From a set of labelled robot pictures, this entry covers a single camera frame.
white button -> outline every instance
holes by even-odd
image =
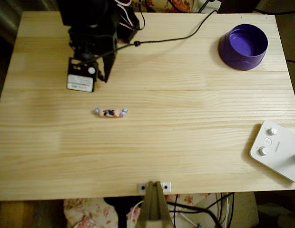
[[[96,72],[96,69],[93,68],[93,67],[90,67],[90,68],[88,68],[88,72],[89,72],[90,74],[94,74],[94,73]]]
[[[277,129],[276,128],[270,128],[270,129],[268,129],[268,133],[270,135],[276,135],[277,134]]]
[[[270,145],[272,144],[272,141],[271,141],[271,139],[269,139],[269,138],[265,138],[265,139],[264,139],[264,143],[265,143],[267,146],[270,146]]]
[[[258,149],[258,151],[262,156],[265,156],[268,154],[268,151],[267,151],[266,147],[264,147],[264,146],[260,147],[260,149]]]

wooden tabletop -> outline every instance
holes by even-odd
[[[145,14],[135,39],[182,37],[205,16]],[[269,40],[250,71],[217,52],[241,23]],[[67,30],[59,12],[23,14],[0,101],[0,200],[136,195],[137,183],[158,180],[173,193],[295,189],[249,157],[264,120],[295,132],[274,16],[212,15],[190,39],[126,48],[93,93],[66,89]],[[129,113],[98,118],[96,106]]]

purple bowl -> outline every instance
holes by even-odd
[[[223,35],[218,44],[222,60],[237,70],[251,70],[262,61],[268,47],[265,33],[258,27],[242,24]]]

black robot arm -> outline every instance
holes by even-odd
[[[120,25],[124,11],[114,0],[58,0],[58,5],[63,24],[71,26],[69,45],[74,50],[74,57],[69,58],[67,88],[93,92],[97,79],[108,81],[116,52],[103,57],[104,74],[94,59],[116,49],[118,38],[129,43],[139,29],[139,21],[134,10],[125,7],[135,29]]]

white label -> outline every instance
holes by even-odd
[[[84,92],[92,92],[94,80],[91,77],[84,77],[79,75],[67,76],[67,88],[79,90]]]

